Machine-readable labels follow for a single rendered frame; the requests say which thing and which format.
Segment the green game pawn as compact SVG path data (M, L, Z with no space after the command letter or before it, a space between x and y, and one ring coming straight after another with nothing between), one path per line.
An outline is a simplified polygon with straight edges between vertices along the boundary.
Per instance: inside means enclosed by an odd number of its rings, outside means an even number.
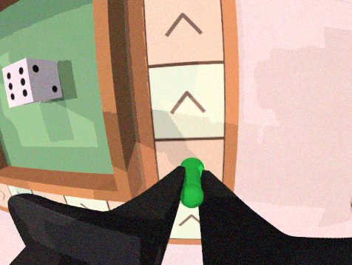
M188 208L199 207L205 198L202 184L200 184L200 175L205 167L203 167L202 161L194 157L185 159L181 166L186 168L184 187L181 193L182 205Z

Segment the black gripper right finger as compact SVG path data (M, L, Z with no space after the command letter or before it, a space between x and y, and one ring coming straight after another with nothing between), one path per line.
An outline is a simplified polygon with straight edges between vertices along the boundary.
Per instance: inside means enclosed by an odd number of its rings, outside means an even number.
M352 265L352 237L289 236L209 170L200 175L203 265Z

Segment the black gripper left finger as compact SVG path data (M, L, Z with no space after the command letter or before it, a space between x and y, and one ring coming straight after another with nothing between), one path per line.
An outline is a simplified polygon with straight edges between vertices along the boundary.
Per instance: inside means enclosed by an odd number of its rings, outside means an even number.
M178 166L137 198L92 210L18 193L8 209L25 246L77 265L161 265L179 210L186 168Z

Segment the white die with black pips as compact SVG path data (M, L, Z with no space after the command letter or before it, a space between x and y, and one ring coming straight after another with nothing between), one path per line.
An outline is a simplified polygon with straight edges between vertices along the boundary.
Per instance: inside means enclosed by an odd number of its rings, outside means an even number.
M3 68L9 108L62 98L57 61L24 58Z

